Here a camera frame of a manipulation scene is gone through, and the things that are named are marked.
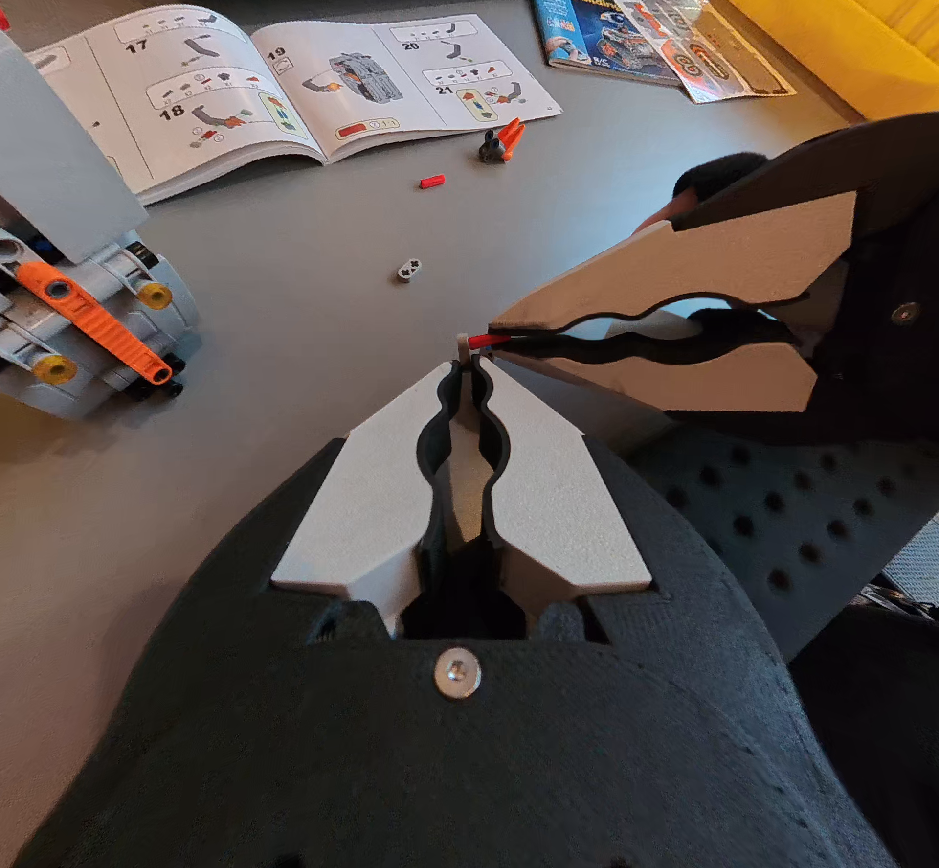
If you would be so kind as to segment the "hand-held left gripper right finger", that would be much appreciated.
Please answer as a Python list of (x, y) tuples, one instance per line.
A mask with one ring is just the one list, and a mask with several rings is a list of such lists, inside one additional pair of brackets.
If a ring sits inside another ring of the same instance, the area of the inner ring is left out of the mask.
[(583, 432), (493, 361), (473, 358), (483, 528), (499, 590), (533, 627), (556, 603), (645, 592), (651, 572)]

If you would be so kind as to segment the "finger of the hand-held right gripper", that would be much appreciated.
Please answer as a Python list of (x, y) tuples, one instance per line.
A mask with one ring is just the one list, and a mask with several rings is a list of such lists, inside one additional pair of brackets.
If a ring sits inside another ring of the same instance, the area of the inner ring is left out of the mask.
[(698, 228), (661, 221), (537, 287), (493, 333), (559, 333), (598, 317), (639, 319), (684, 298), (749, 305), (805, 293), (851, 244), (856, 192)]
[(615, 392), (660, 411), (803, 412), (817, 381), (792, 345), (741, 345), (701, 363), (666, 365), (640, 357), (588, 365), (569, 358), (506, 354), (549, 378)]

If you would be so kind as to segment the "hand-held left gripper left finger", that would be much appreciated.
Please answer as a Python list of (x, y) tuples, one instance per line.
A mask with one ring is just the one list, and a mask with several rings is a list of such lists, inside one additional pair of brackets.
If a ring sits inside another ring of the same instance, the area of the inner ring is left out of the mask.
[(445, 362), (353, 428), (271, 583), (369, 603), (394, 637), (422, 592), (421, 550), (440, 523), (434, 479), (458, 404), (459, 365)]

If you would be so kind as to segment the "grey desk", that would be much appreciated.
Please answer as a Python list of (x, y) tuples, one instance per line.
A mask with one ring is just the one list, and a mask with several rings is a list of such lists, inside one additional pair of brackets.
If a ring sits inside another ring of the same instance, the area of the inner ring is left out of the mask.
[[(501, 170), (470, 160), (474, 132), (239, 177), (158, 215), (143, 242), (170, 243), (207, 321), (175, 349), (192, 389), (118, 400), (92, 437), (145, 411), (130, 443), (57, 458), (65, 477), (42, 464), (15, 501), (4, 488), (2, 623), (17, 585), (41, 593), (22, 646), (109, 608), (92, 619), (108, 659), (189, 578), (80, 767), (91, 700), (56, 686), (41, 710), (14, 697), (26, 673), (2, 675), (2, 702), (40, 718), (2, 735), (2, 767), (43, 780), (64, 750), (72, 778), (14, 866), (894, 866), (741, 584), (603, 442), (583, 433), (649, 589), (556, 603), (533, 627), (499, 590), (456, 334), (510, 334), (476, 355), (508, 375), (507, 353), (689, 365), (784, 343), (808, 363), (837, 313), (842, 256), (789, 301), (489, 330), (634, 235), (660, 158), (690, 162), (676, 100), (562, 99)], [(402, 284), (410, 258), (422, 270)], [(369, 603), (274, 586), (348, 433), (445, 362), (459, 404), (440, 523), (395, 636)]]

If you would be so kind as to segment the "person's right hand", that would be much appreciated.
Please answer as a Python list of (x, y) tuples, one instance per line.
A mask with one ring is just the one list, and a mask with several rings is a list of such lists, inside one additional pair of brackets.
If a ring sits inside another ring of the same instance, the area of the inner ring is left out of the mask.
[(642, 223), (640, 223), (640, 225), (634, 230), (633, 233), (637, 234), (640, 231), (663, 221), (671, 221), (678, 216), (694, 209), (697, 204), (698, 198), (694, 187), (687, 188), (687, 190), (684, 192), (674, 195), (673, 198), (660, 210), (647, 217)]

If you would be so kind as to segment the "black dimpled mat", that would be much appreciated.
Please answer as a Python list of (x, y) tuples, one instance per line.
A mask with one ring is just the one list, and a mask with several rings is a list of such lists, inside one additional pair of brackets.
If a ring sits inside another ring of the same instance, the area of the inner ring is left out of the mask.
[(674, 428), (629, 465), (714, 549), (793, 660), (937, 514), (937, 446), (773, 447)]

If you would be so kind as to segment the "sticker sheet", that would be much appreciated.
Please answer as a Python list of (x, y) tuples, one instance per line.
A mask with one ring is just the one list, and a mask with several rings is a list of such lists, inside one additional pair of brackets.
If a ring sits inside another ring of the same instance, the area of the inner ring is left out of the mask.
[(796, 89), (709, 0), (614, 0), (697, 104)]

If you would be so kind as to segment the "yellow plastic bin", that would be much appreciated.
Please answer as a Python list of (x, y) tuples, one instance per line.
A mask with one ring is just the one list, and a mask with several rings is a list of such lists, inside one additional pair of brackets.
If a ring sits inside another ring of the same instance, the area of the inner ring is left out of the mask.
[(870, 120), (938, 110), (938, 0), (727, 0)]

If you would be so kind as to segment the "orange black claw assembly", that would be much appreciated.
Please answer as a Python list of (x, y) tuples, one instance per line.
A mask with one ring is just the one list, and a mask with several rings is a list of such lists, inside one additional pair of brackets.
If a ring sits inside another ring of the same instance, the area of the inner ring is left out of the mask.
[(525, 129), (525, 123), (517, 117), (499, 131), (486, 131), (483, 143), (478, 150), (479, 160), (487, 164), (509, 162)]

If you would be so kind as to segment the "blue cover manual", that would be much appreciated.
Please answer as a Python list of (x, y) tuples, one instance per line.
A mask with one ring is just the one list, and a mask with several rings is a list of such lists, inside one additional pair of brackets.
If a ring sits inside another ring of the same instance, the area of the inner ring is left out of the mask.
[(532, 0), (546, 64), (683, 89), (614, 0)]

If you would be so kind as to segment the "grey orange robot model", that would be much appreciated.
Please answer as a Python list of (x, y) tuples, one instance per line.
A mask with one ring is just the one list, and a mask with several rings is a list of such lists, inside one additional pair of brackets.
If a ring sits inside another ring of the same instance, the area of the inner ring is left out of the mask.
[(194, 298), (141, 240), (143, 206), (42, 58), (1, 40), (2, 395), (60, 419), (118, 393), (178, 397)]

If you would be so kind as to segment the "person's dark pants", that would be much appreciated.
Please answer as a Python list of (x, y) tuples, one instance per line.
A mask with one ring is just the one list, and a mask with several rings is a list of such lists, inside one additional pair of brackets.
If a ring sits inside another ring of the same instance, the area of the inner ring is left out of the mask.
[(850, 605), (789, 671), (839, 780), (895, 861), (936, 867), (937, 623)]

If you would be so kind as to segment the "open instruction booklet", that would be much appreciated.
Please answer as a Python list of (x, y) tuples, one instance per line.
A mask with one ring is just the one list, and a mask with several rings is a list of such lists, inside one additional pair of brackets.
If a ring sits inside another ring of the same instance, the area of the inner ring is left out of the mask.
[(471, 14), (249, 35), (215, 10), (165, 5), (26, 57), (146, 206), (257, 160), (328, 165), (562, 113)]

